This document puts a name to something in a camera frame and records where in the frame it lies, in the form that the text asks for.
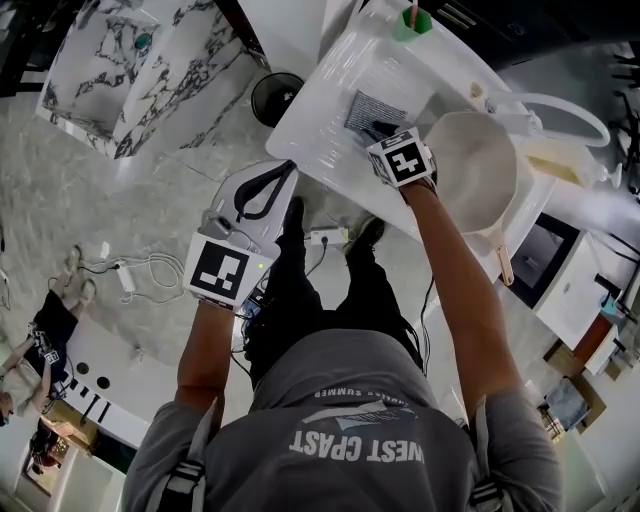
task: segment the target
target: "gray t-shirt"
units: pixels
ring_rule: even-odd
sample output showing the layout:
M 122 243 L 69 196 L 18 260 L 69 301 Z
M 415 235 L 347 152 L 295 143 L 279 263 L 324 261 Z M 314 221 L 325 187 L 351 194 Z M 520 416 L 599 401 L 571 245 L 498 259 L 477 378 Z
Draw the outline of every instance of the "gray t-shirt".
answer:
M 393 338 L 312 334 L 207 446 L 205 510 L 561 509 L 555 452 L 522 392 L 487 397 L 473 440 L 435 405 Z M 145 510 L 202 416 L 175 402 L 158 411 L 127 475 L 125 512 Z

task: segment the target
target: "black shoe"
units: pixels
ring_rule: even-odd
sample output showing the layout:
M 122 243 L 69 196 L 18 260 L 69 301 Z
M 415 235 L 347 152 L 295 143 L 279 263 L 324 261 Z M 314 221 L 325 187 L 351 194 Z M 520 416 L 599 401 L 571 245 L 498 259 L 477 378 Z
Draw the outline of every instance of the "black shoe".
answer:
M 385 223 L 378 217 L 369 217 L 362 225 L 357 240 L 347 244 L 344 249 L 346 258 L 352 257 L 360 251 L 371 251 L 384 235 Z
M 302 219 L 304 218 L 304 199 L 300 196 L 295 196 L 291 199 L 287 213 L 284 215 L 284 221 L 282 222 L 282 228 L 284 233 L 288 231 L 302 231 Z

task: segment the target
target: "black pants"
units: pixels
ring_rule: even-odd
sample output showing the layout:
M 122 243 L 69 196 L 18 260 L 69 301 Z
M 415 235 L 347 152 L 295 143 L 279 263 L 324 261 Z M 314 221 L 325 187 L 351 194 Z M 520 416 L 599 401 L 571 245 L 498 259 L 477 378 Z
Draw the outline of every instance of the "black pants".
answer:
M 39 331 L 44 331 L 49 344 L 58 352 L 59 361 L 51 366 L 51 385 L 62 382 L 66 378 L 64 368 L 67 363 L 67 342 L 71 339 L 78 319 L 64 307 L 62 300 L 52 291 L 49 291 L 42 309 L 36 313 L 33 321 Z M 33 346 L 24 355 L 33 369 L 42 377 L 44 373 L 44 358 Z
M 400 314 L 384 269 L 373 251 L 352 251 L 347 258 L 351 284 L 347 298 L 335 311 L 325 311 L 318 292 L 305 276 L 302 228 L 285 231 L 277 240 L 282 252 L 271 267 L 265 308 L 247 328 L 246 356 L 253 387 L 297 341 L 326 329 L 379 331 L 406 348 L 419 368 L 422 360 L 409 337 L 411 326 Z

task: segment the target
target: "wooden handle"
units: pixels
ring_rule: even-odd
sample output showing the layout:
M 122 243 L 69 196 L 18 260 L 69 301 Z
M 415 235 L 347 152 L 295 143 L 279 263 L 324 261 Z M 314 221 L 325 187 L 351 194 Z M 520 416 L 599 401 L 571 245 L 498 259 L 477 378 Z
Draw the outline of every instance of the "wooden handle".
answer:
M 511 286 L 515 278 L 513 277 L 513 268 L 511 268 L 511 259 L 509 258 L 509 250 L 506 245 L 501 245 L 496 249 L 500 268 L 502 269 L 502 280 L 507 286 Z

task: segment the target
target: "sneaker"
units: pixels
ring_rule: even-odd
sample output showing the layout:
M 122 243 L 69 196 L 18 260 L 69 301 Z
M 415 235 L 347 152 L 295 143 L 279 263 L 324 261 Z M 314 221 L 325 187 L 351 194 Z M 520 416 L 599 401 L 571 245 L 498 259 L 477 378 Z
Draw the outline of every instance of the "sneaker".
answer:
M 94 283 L 91 279 L 87 279 L 82 285 L 82 290 L 80 290 L 80 302 L 85 306 L 93 302 L 93 299 L 96 298 L 96 293 L 98 289 L 96 288 L 96 283 Z
M 295 196 L 291 199 L 287 213 L 284 215 L 284 221 L 282 222 L 283 231 L 286 232 L 289 229 L 302 229 L 302 219 L 304 218 L 304 199 L 300 196 Z
M 67 275 L 73 276 L 78 273 L 78 266 L 80 265 L 80 258 L 82 257 L 82 251 L 80 247 L 74 245 L 69 251 L 69 255 L 64 260 L 64 271 Z
M 380 241 L 382 235 L 384 235 L 385 223 L 383 220 L 378 217 L 369 217 L 362 224 L 362 228 L 360 229 L 360 235 L 358 238 L 345 245 L 344 247 L 344 255 L 345 257 L 349 257 L 350 254 L 354 252 L 354 250 L 361 251 L 371 251 L 373 247 Z

